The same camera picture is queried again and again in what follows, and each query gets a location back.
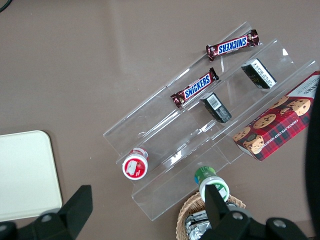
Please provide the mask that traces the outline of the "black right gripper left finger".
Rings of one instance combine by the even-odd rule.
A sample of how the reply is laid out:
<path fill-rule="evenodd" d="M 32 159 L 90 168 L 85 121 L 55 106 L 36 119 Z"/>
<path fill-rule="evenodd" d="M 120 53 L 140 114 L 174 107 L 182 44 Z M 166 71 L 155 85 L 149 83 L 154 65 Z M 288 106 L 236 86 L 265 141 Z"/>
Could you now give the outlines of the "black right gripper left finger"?
<path fill-rule="evenodd" d="M 57 213 L 46 213 L 17 228 L 13 221 L 0 223 L 2 240 L 75 240 L 93 211 L 92 187 L 82 185 Z"/>

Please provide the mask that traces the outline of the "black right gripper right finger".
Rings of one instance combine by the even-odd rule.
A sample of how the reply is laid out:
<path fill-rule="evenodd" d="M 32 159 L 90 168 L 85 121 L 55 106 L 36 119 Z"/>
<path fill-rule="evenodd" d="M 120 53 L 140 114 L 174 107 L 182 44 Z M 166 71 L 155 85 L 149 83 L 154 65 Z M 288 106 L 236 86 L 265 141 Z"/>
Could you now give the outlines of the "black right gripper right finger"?
<path fill-rule="evenodd" d="M 213 185 L 205 186 L 205 210 L 211 225 L 202 240 L 307 240 L 292 221 L 271 217 L 261 224 L 239 210 L 230 210 Z"/>

